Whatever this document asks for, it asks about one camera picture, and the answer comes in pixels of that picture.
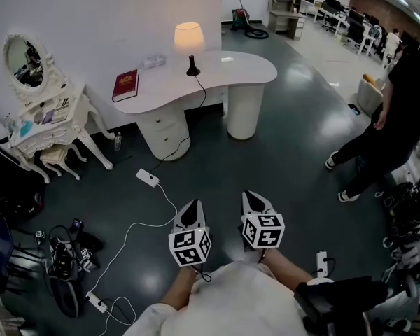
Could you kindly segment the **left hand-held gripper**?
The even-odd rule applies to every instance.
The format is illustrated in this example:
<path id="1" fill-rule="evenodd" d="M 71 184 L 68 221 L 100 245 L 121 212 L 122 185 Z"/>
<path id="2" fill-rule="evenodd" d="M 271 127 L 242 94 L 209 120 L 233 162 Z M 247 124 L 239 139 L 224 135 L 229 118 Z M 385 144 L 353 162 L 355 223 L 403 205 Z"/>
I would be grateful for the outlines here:
<path id="1" fill-rule="evenodd" d="M 179 267 L 203 264 L 209 256 L 212 241 L 204 207 L 199 199 L 187 203 L 174 218 L 169 250 Z"/>

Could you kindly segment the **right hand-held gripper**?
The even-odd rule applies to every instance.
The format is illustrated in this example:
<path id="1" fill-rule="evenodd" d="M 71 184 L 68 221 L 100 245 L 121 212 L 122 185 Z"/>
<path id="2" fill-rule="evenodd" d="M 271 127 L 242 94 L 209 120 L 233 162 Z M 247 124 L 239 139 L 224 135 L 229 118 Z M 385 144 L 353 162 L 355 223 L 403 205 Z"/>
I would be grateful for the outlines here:
<path id="1" fill-rule="evenodd" d="M 275 214 L 272 203 L 256 192 L 241 194 L 241 235 L 253 249 L 277 249 L 284 235 L 281 214 Z"/>

